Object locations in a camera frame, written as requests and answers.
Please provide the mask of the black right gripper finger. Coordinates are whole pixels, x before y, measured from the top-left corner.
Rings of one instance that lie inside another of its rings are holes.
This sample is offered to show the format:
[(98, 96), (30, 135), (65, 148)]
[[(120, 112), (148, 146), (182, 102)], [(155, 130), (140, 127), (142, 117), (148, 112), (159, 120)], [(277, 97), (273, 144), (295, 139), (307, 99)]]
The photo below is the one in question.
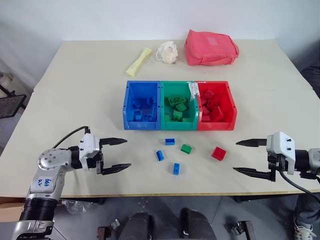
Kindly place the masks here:
[(247, 168), (247, 167), (234, 167), (233, 169), (241, 174), (244, 174), (244, 175), (252, 177), (252, 178), (264, 179), (264, 180), (268, 180), (271, 182), (276, 181), (276, 169), (275, 168), (272, 168), (268, 172), (257, 171), (254, 168)]
[(241, 140), (236, 143), (236, 145), (245, 146), (245, 147), (259, 147), (266, 146), (267, 139), (265, 138), (251, 138), (246, 140)]

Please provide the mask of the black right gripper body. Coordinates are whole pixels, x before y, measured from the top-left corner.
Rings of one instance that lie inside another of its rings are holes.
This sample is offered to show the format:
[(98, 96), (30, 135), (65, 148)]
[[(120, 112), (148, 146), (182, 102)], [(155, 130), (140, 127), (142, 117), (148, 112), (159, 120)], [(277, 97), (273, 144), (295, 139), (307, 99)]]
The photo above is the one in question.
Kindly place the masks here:
[(267, 152), (268, 169), (271, 172), (275, 171), (288, 171), (288, 162), (286, 156), (282, 153)]

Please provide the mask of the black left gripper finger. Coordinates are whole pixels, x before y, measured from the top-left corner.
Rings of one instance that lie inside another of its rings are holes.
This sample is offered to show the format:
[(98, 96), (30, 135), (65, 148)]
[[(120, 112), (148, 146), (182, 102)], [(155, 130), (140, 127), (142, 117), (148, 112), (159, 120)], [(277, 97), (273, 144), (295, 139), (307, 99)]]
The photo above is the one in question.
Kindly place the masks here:
[(102, 168), (100, 170), (101, 175), (110, 175), (110, 174), (115, 174), (120, 171), (125, 170), (126, 168), (130, 167), (132, 164), (131, 163), (124, 163), (124, 164), (116, 164), (112, 165), (109, 168)]
[(105, 145), (114, 146), (114, 145), (120, 145), (127, 142), (128, 141), (123, 138), (116, 138), (116, 137), (101, 138), (99, 140), (99, 146), (102, 148)]

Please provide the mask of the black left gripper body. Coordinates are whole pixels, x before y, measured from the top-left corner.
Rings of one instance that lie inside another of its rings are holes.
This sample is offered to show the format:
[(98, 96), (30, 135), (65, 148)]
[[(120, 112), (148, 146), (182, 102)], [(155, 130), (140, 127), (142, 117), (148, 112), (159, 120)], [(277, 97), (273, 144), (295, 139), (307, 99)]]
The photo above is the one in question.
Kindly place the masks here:
[(104, 173), (104, 156), (102, 153), (103, 146), (99, 143), (99, 151), (94, 151), (85, 157), (87, 167), (89, 169), (96, 169), (97, 174)]

